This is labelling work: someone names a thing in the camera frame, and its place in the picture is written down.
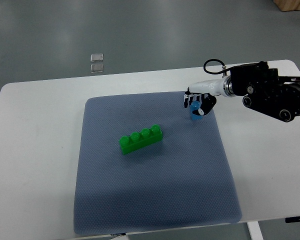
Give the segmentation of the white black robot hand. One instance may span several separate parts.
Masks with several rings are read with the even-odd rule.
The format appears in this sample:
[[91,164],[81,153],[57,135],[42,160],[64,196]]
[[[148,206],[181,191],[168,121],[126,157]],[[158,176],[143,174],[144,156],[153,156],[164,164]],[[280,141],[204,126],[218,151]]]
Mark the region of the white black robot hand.
[[188,108],[194,101],[200,103],[198,109],[192,110],[196,116],[207,115],[217,103],[216,96],[232,97],[229,90],[229,78],[206,80],[189,85],[184,92],[183,106]]

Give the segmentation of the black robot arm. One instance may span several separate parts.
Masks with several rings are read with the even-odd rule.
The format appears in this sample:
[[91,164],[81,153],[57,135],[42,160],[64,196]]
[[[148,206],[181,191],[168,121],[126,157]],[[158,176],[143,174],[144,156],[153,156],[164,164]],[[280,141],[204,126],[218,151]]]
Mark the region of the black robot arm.
[[280,76],[266,61],[226,68],[219,59],[209,59],[203,70],[211,75],[229,72],[223,91],[230,97],[241,96],[251,110],[288,123],[300,116],[300,76]]

